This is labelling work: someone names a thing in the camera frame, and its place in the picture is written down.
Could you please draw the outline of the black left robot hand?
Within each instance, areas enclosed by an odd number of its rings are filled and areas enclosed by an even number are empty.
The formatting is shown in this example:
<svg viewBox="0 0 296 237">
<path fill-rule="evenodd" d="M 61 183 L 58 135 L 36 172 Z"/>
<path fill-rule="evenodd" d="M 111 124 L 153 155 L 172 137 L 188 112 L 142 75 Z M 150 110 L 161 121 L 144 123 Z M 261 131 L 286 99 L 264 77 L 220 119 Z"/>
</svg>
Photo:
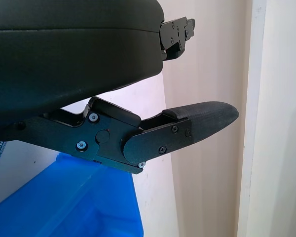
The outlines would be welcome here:
<svg viewBox="0 0 296 237">
<path fill-rule="evenodd" d="M 195 20 L 155 0 L 0 0 L 0 141 L 18 140 L 133 174 L 239 116 L 210 101 L 141 119 L 99 98 L 179 58 Z"/>
</svg>

